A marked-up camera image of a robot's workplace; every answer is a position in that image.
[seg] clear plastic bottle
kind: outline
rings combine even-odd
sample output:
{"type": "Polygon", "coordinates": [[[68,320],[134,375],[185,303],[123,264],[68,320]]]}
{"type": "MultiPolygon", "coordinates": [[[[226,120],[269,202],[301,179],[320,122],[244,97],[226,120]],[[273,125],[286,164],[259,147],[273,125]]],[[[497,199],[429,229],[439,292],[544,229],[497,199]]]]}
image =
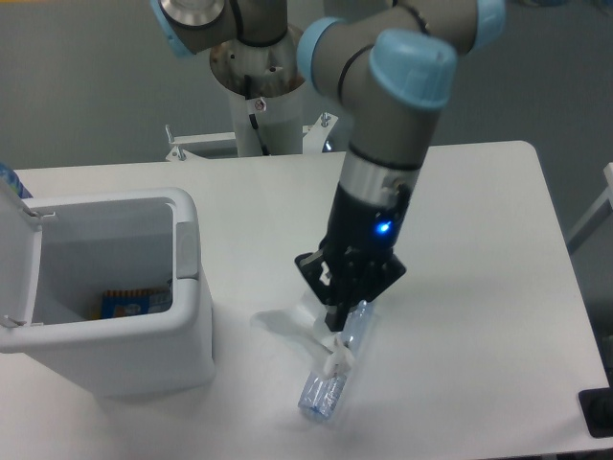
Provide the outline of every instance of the clear plastic bottle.
{"type": "MultiPolygon", "coordinates": [[[[373,304],[362,302],[347,317],[341,339],[352,353],[357,356],[360,344],[368,331],[368,325],[373,317],[373,304]]],[[[298,407],[308,416],[317,421],[328,420],[341,397],[348,375],[344,374],[332,379],[323,380],[315,373],[310,373],[305,388],[298,401],[298,407]]]]}

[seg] white table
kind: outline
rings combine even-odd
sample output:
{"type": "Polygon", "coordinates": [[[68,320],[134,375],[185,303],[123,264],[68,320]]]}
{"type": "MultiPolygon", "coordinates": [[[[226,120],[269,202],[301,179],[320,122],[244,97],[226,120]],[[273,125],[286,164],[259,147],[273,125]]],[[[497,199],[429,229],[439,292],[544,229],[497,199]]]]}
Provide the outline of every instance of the white table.
{"type": "Polygon", "coordinates": [[[293,258],[323,237],[342,154],[19,172],[35,196],[178,186],[198,208],[215,299],[207,387],[96,400],[0,356],[6,459],[475,459],[604,449],[577,393],[606,386],[534,150],[431,149],[397,254],[408,273],[331,425],[297,408],[304,364],[256,311],[293,305],[293,258]]]}

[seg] blue led light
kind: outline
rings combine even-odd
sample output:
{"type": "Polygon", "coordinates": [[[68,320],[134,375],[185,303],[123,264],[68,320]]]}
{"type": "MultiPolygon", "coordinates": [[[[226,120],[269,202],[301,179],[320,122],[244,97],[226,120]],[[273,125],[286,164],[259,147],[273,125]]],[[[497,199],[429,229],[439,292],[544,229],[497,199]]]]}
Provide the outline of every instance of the blue led light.
{"type": "Polygon", "coordinates": [[[390,220],[378,223],[375,229],[376,233],[381,236],[387,235],[390,233],[390,230],[392,230],[392,222],[390,220]]]}

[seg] metal bracket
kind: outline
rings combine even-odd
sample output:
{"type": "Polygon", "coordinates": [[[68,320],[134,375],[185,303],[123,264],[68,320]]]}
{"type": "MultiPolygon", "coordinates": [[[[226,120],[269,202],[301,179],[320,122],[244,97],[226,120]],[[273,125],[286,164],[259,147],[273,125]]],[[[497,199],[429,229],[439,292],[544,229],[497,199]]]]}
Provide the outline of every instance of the metal bracket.
{"type": "MultiPolygon", "coordinates": [[[[334,151],[328,142],[329,133],[332,131],[338,117],[325,112],[313,125],[303,126],[303,153],[321,153],[322,151],[334,151]]],[[[166,156],[167,161],[192,161],[215,158],[207,156],[206,151],[235,149],[237,138],[234,132],[220,132],[216,134],[198,134],[195,136],[174,137],[170,131],[170,125],[166,125],[166,135],[169,140],[170,152],[166,156]],[[205,150],[204,156],[195,155],[191,151],[205,150]]]]}
{"type": "Polygon", "coordinates": [[[566,239],[569,254],[573,255],[612,213],[613,191],[607,187],[569,232],[566,239]]]}
{"type": "Polygon", "coordinates": [[[43,221],[47,222],[47,221],[57,220],[56,213],[42,214],[42,213],[39,213],[38,211],[33,211],[28,206],[24,206],[21,210],[24,212],[26,216],[28,216],[28,218],[30,218],[31,223],[40,224],[43,221]]]}

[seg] white bin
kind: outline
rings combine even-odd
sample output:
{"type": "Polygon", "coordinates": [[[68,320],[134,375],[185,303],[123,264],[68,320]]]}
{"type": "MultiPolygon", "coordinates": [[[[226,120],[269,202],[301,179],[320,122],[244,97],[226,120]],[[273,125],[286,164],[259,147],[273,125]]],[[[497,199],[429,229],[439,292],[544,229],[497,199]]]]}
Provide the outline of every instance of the white bin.
{"type": "Polygon", "coordinates": [[[0,180],[0,352],[99,396],[193,387],[214,375],[211,305],[187,193],[22,201],[0,180]],[[166,311],[92,319],[108,289],[169,280],[166,311]]]}

